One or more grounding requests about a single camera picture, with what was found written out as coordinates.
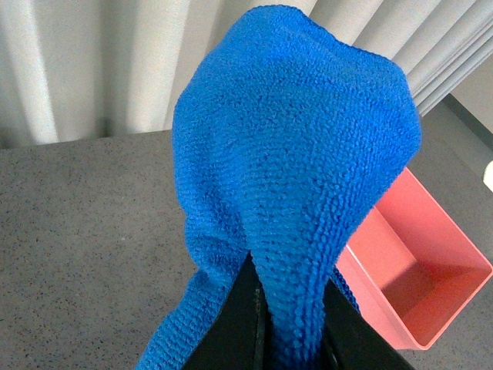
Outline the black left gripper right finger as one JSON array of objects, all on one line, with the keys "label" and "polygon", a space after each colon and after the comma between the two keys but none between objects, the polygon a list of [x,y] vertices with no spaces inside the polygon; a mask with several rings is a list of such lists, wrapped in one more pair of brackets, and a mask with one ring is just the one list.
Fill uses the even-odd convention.
[{"label": "black left gripper right finger", "polygon": [[337,370],[413,370],[329,281],[324,292],[321,368]]}]

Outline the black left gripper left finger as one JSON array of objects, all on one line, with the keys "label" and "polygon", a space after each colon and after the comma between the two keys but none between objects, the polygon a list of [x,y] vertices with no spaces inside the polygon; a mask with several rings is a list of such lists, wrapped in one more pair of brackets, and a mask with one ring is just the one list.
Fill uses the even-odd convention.
[{"label": "black left gripper left finger", "polygon": [[185,369],[265,369],[270,319],[253,259],[246,257],[213,325]]}]

